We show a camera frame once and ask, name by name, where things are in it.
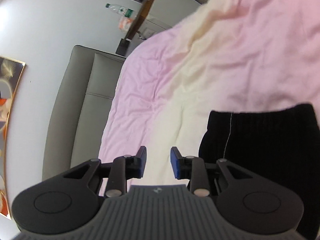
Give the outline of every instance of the framed picture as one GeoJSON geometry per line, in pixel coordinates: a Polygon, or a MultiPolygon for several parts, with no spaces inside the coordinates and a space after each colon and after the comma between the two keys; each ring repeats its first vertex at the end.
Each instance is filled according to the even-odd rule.
{"type": "Polygon", "coordinates": [[[11,219],[6,190],[5,160],[10,110],[26,63],[0,56],[0,215],[11,219]]]}

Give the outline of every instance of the plastic bottle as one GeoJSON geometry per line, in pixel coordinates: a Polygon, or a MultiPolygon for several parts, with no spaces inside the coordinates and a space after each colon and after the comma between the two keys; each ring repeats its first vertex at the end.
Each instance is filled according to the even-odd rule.
{"type": "Polygon", "coordinates": [[[118,4],[107,3],[106,8],[109,8],[113,12],[130,19],[134,19],[137,16],[137,12],[135,12],[134,10],[131,10],[127,7],[124,7],[118,4]]]}

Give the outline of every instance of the green bottle label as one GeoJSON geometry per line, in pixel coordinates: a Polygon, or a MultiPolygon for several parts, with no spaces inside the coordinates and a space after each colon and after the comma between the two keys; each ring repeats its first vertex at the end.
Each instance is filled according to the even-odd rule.
{"type": "Polygon", "coordinates": [[[133,13],[133,10],[128,9],[127,12],[125,13],[124,17],[130,18],[132,13],[133,13]]]}

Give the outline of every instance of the black pants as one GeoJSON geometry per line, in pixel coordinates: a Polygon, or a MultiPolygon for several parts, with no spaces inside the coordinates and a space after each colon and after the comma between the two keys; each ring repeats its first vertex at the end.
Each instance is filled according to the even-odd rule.
{"type": "Polygon", "coordinates": [[[230,117],[210,113],[199,157],[215,163],[225,153],[233,163],[296,192],[304,204],[297,231],[315,239],[320,225],[320,131],[313,107],[230,117]]]}

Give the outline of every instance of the pink blanket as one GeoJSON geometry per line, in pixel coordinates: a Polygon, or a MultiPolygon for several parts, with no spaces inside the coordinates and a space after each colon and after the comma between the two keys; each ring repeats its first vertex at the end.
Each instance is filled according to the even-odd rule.
{"type": "Polygon", "coordinates": [[[311,102],[320,118],[320,0],[209,0],[127,58],[99,158],[148,157],[134,184],[180,184],[170,148],[197,155],[211,110],[311,102]]]}

